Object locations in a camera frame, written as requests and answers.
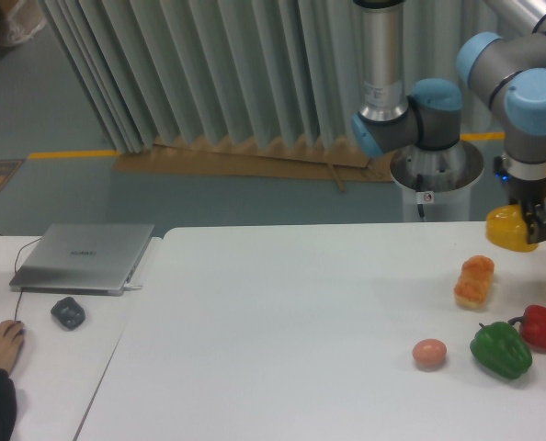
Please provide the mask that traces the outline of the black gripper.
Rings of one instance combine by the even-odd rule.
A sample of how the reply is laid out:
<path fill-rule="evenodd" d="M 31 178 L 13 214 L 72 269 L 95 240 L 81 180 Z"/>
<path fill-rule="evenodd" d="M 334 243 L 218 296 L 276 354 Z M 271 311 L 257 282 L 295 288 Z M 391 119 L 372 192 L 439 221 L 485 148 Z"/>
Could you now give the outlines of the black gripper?
<path fill-rule="evenodd" d="M 510 203 L 519 204 L 524 211 L 527 243 L 546 242 L 546 161 L 531 164 L 499 155 L 493 168 Z"/>

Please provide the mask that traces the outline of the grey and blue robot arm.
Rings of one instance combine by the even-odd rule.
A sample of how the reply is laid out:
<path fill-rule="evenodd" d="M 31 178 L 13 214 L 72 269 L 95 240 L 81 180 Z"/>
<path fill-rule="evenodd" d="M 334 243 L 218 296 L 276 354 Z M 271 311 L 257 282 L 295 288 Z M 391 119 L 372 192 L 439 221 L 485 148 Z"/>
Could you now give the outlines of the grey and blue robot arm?
<path fill-rule="evenodd" d="M 459 85 L 426 78 L 404 89 L 404 5 L 359 1 L 368 44 L 364 98 L 351 127 L 369 157 L 389 154 L 407 221 L 456 221 L 469 215 L 469 193 L 483 157 L 461 139 Z M 546 241 L 546 1 L 494 1 L 493 10 L 524 36 L 483 32 L 460 49 L 456 69 L 501 123 L 503 153 L 494 172 L 526 230 L 522 242 Z"/>

